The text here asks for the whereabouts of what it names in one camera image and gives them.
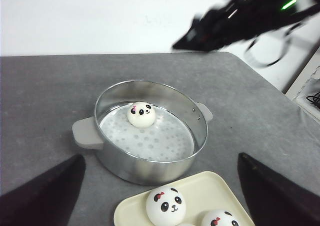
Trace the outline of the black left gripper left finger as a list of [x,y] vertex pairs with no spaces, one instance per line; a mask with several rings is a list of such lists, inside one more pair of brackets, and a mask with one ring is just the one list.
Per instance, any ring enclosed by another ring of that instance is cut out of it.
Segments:
[[1,225],[67,225],[86,170],[76,154],[0,197]]

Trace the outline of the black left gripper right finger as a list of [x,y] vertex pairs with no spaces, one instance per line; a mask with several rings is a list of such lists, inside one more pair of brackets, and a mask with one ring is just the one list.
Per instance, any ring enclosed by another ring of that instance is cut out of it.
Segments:
[[319,225],[320,197],[250,155],[238,155],[242,192],[255,225]]

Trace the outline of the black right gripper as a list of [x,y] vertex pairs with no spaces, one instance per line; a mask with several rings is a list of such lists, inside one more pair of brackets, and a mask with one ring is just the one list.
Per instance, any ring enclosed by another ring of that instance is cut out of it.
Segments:
[[185,35],[173,44],[177,50],[214,51],[240,40],[257,36],[255,17],[258,6],[247,0],[229,3],[220,9],[210,9],[202,18],[195,17]]

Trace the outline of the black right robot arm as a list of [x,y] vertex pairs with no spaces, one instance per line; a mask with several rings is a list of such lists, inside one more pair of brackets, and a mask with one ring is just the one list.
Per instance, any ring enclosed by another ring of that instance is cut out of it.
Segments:
[[209,52],[280,29],[320,11],[320,0],[230,0],[194,18],[190,29],[172,46]]

